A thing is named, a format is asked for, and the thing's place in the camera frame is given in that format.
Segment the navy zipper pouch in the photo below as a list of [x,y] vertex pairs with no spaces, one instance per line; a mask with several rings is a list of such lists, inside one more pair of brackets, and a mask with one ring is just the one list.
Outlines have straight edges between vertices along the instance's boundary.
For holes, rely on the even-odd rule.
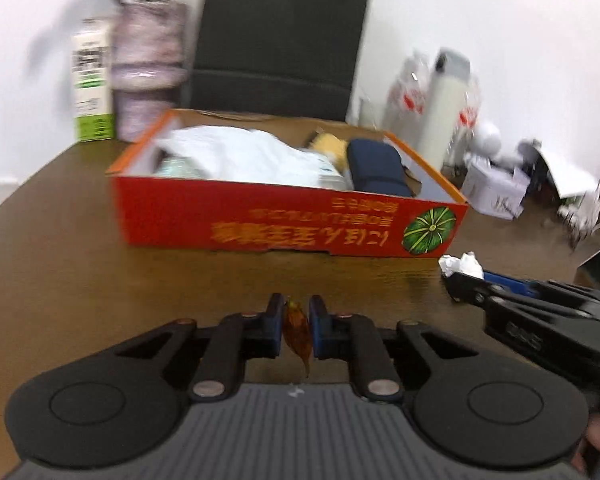
[[353,139],[347,146],[347,160],[355,191],[412,197],[406,184],[398,151],[384,142]]

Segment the black paper bag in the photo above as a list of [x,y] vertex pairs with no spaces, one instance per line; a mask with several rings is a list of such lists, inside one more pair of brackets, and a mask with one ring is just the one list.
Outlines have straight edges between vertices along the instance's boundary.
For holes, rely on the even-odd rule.
[[189,107],[342,122],[368,0],[204,0]]

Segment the iridescent plastic bag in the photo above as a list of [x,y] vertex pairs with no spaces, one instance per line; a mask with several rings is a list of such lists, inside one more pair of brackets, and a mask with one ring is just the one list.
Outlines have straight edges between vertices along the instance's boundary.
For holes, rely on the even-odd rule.
[[167,157],[158,163],[154,176],[159,178],[207,180],[207,171],[198,168],[186,157]]

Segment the purple ceramic vase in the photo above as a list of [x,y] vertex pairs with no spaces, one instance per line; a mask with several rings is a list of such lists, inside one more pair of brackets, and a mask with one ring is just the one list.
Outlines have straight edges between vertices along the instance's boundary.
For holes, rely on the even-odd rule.
[[187,79],[183,46],[187,6],[142,1],[123,6],[114,26],[112,88],[119,139],[135,142],[174,107]]

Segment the white tissue paper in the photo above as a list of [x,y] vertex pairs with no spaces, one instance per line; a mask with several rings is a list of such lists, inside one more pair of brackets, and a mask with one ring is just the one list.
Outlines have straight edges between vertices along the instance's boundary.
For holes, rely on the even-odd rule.
[[178,129],[156,141],[162,159],[186,157],[209,174],[208,181],[318,188],[310,153],[271,133],[235,127]]

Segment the milk carton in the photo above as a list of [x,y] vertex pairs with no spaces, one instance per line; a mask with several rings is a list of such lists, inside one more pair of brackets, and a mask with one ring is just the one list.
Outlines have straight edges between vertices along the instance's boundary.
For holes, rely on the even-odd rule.
[[114,137],[111,18],[85,20],[72,36],[71,78],[76,138],[80,142]]

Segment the white thermos bottle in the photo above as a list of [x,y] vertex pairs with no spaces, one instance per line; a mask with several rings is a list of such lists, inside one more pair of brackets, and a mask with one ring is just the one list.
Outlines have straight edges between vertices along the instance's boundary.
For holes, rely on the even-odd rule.
[[430,77],[416,152],[435,170],[443,166],[458,116],[465,106],[471,75],[465,55],[441,48]]

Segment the white tin box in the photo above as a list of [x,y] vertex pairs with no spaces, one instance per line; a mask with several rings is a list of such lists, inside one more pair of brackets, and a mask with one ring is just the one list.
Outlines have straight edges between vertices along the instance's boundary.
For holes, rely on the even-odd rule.
[[493,166],[489,159],[471,157],[460,192],[480,214],[514,220],[524,211],[529,184],[530,178],[518,167],[509,171]]

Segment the orange candy wrapper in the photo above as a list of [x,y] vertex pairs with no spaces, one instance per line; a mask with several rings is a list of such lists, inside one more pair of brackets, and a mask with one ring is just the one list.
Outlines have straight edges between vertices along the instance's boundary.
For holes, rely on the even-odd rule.
[[282,333],[286,345],[302,361],[306,376],[310,374],[312,334],[309,319],[295,301],[287,300],[283,308]]

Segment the right water bottle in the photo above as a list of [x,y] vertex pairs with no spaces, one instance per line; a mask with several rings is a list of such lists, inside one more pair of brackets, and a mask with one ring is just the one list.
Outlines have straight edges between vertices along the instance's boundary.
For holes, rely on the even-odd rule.
[[469,79],[469,84],[465,92],[465,104],[460,110],[455,125],[452,140],[450,141],[448,159],[446,160],[452,166],[457,166],[463,159],[466,151],[467,136],[475,129],[480,107],[482,104],[482,92],[480,82],[475,74]]

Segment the clear glass cup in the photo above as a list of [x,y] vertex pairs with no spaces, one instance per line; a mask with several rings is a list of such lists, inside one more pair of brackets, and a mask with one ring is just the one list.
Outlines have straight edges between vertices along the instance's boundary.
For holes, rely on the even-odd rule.
[[378,130],[382,125],[385,114],[385,104],[374,101],[368,96],[361,96],[358,100],[358,126],[366,129]]

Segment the red cardboard box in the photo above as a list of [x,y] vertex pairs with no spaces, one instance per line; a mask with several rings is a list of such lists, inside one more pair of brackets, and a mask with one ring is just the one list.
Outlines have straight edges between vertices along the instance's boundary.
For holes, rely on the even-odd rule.
[[[157,177],[157,142],[185,127],[271,133],[301,148],[312,133],[391,146],[420,183],[414,197],[324,188]],[[394,134],[315,118],[168,110],[108,169],[120,229],[131,245],[234,252],[438,258],[462,224],[460,191]]]

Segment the white curved paper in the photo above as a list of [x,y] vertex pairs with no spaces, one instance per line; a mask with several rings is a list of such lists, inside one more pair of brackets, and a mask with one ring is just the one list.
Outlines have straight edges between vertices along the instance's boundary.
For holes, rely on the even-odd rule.
[[558,200],[580,197],[598,188],[598,180],[564,154],[542,148],[538,140],[517,145],[522,171],[529,177],[527,194],[548,193]]

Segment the left water bottle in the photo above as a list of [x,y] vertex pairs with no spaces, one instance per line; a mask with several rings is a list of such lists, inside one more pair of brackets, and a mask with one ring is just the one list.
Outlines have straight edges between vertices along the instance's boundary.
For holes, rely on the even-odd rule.
[[399,138],[408,139],[418,127],[430,83],[428,56],[417,49],[407,55],[400,73],[390,87],[382,128]]

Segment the water bottle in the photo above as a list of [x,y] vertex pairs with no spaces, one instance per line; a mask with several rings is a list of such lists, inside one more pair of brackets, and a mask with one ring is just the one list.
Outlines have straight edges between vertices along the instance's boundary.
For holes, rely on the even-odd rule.
[[469,84],[465,92],[465,104],[460,110],[455,125],[452,140],[450,141],[448,159],[446,160],[452,166],[457,166],[463,159],[466,151],[467,136],[475,129],[480,107],[482,104],[482,92],[480,82],[475,74],[469,79]]
[[400,73],[390,87],[382,128],[399,138],[408,139],[418,127],[430,83],[428,56],[417,49],[407,55]]

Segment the white round speaker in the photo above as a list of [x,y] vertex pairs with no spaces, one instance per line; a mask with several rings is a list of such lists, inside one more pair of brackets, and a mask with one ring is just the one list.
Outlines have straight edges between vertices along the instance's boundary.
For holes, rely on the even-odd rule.
[[495,165],[513,168],[519,162],[515,154],[503,150],[501,131],[489,119],[479,119],[468,140],[471,155],[482,157]]

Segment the white yellow plush sheep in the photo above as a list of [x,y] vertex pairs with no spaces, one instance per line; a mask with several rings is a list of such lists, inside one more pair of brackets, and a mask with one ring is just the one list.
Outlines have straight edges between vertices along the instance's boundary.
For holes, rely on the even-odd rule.
[[325,155],[338,171],[346,169],[348,142],[329,132],[319,132],[309,143],[309,149]]

